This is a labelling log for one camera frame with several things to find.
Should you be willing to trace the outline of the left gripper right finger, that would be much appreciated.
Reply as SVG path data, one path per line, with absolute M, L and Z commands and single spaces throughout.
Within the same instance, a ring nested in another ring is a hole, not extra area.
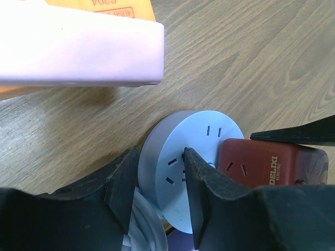
M 250 189 L 184 150 L 198 250 L 334 250 L 334 186 Z

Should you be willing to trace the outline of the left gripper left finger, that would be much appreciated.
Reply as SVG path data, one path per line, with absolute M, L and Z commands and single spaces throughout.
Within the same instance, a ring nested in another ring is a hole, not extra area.
M 1 189 L 1 250 L 126 250 L 138 148 L 53 193 Z

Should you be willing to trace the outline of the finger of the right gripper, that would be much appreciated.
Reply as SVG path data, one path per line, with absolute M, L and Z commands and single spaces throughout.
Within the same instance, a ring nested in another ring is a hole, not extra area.
M 305 125 L 270 131 L 254 132 L 252 140 L 302 145 L 334 146 L 335 115 Z

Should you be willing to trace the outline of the dark red cube socket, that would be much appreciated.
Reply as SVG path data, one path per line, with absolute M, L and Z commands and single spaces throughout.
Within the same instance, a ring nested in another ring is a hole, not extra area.
M 329 159 L 312 147 L 246 139 L 223 141 L 218 170 L 249 188 L 268 185 L 325 185 Z

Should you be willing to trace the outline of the light blue round socket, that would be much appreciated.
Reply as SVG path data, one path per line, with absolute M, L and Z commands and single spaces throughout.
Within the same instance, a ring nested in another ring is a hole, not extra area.
M 214 110 L 184 110 L 161 120 L 147 137 L 139 158 L 138 182 L 142 195 L 159 218 L 192 233 L 183 153 L 193 148 L 209 165 L 218 165 L 221 143 L 244 137 L 226 114 Z

